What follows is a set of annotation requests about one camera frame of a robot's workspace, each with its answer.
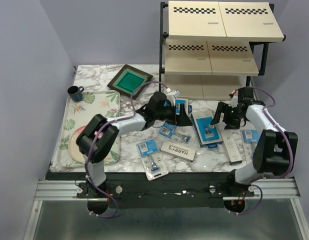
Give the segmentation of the blue Harry's razor box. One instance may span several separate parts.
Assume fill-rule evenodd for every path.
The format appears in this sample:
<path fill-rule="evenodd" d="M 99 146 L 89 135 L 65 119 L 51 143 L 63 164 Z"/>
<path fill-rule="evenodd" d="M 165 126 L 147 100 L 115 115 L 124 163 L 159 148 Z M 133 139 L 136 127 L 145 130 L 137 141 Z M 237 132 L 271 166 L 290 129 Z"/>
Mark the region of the blue Harry's razor box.
<path fill-rule="evenodd" d="M 192 105 L 189 104 L 188 99 L 186 98 L 176 98 L 175 101 L 175 107 L 176 107 L 176 114 L 179 115 L 180 114 L 180 109 L 181 109 L 181 105 L 184 105 L 184 109 L 185 112 L 187 113 L 187 115 L 190 115 L 192 113 Z"/>
<path fill-rule="evenodd" d="M 220 131 L 215 125 L 211 125 L 213 113 L 210 110 L 192 112 L 192 124 L 201 148 L 217 148 L 223 143 Z"/>

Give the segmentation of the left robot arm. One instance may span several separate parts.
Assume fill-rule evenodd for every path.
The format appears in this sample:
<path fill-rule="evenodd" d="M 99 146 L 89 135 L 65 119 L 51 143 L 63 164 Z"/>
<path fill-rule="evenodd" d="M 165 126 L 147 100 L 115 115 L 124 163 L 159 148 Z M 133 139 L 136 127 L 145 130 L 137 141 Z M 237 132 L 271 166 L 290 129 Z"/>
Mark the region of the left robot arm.
<path fill-rule="evenodd" d="M 115 140 L 131 132 L 141 132 L 152 127 L 155 121 L 169 125 L 188 127 L 192 125 L 189 107 L 184 103 L 175 104 L 175 91 L 168 94 L 156 91 L 148 103 L 133 110 L 133 115 L 107 118 L 96 114 L 76 139 L 80 153 L 85 156 L 85 171 L 88 192 L 95 198 L 101 197 L 106 190 L 107 177 L 104 159 L 110 153 Z"/>

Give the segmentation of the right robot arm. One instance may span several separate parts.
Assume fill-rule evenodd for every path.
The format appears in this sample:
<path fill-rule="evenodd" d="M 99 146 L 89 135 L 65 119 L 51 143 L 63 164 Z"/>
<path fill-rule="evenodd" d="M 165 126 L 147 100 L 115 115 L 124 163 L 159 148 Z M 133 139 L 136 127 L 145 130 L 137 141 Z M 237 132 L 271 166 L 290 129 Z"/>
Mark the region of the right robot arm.
<path fill-rule="evenodd" d="M 254 97 L 254 87 L 234 90 L 230 103 L 220 101 L 212 125 L 225 123 L 225 129 L 238 130 L 241 121 L 249 121 L 259 133 L 259 140 L 252 154 L 252 162 L 231 171 L 223 184 L 225 192 L 236 196 L 253 182 L 263 179 L 285 178 L 294 167 L 298 136 L 287 131 L 270 115 L 269 105 Z"/>

